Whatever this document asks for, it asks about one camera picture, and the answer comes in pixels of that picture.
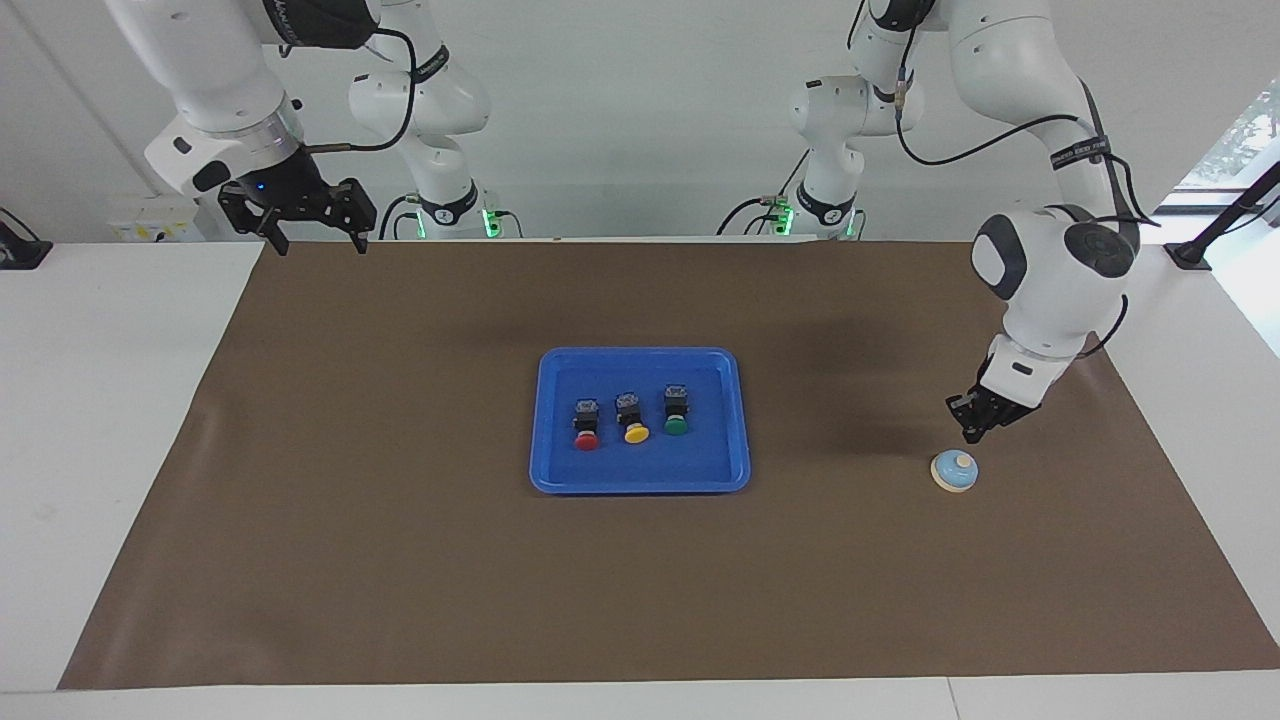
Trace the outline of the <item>light blue desk bell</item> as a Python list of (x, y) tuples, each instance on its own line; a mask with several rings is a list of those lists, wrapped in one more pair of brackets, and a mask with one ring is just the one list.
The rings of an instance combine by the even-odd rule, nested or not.
[(960, 448), (945, 450), (933, 456), (929, 470), (933, 482), (950, 493), (969, 491), (980, 474), (974, 456)]

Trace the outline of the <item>yellow push button switch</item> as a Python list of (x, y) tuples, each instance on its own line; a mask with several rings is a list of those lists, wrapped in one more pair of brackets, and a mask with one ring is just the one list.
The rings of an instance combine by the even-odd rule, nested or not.
[(643, 404), (636, 392), (623, 392), (614, 397), (614, 416), (625, 443), (640, 445), (650, 437), (650, 429), (643, 416)]

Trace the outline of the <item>blue plastic tray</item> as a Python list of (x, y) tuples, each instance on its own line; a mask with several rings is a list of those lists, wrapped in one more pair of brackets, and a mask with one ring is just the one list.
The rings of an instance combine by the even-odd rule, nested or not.
[[(689, 433), (664, 433), (663, 392), (687, 387)], [(623, 442), (614, 397), (636, 392), (650, 437)], [(573, 447), (573, 406), (595, 398), (600, 446)], [(538, 368), (531, 483), (547, 495), (727, 495), (751, 475), (739, 365), (717, 347), (562, 347)]]

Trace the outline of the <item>window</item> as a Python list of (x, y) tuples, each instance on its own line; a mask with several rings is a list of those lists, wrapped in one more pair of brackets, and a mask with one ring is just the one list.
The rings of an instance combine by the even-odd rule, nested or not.
[(1280, 76), (1224, 131), (1175, 186), (1176, 193), (1245, 190), (1280, 158)]

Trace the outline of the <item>brown table mat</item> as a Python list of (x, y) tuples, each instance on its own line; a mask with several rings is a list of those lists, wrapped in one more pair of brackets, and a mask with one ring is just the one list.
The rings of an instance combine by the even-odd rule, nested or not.
[[(1280, 667), (1107, 357), (934, 484), (1001, 314), (960, 243), (266, 250), (60, 685)], [(591, 345), (727, 348), (748, 487), (536, 491)]]

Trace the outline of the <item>white wall socket box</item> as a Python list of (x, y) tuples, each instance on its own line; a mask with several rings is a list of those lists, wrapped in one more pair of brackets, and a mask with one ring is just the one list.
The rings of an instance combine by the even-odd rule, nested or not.
[(182, 196), (115, 196), (106, 222), (114, 240), (125, 243), (201, 243), (198, 205)]

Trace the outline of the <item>black clamp mount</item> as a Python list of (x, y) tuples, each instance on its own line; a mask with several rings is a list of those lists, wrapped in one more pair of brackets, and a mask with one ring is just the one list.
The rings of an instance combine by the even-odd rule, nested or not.
[(52, 250), (13, 211), (0, 206), (0, 270), (33, 270)]

